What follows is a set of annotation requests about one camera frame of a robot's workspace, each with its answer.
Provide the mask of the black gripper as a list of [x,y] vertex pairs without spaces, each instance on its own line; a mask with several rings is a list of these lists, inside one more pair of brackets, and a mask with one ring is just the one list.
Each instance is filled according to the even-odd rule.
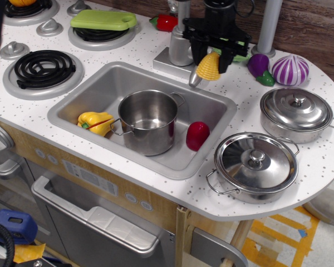
[[[185,18],[183,37],[191,44],[193,61],[198,66],[207,55],[208,47],[220,48],[218,71],[226,73],[235,55],[247,54],[251,36],[238,28],[236,5],[206,5],[203,18]],[[242,47],[235,41],[243,41]]]

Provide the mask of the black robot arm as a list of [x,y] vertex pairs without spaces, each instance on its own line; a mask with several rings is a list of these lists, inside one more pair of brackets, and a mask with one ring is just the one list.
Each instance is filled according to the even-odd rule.
[[208,47],[221,51],[218,71],[227,71],[236,55],[246,56],[252,37],[235,23],[238,14],[235,0],[205,1],[203,18],[184,18],[183,38],[189,40],[193,62],[199,65]]

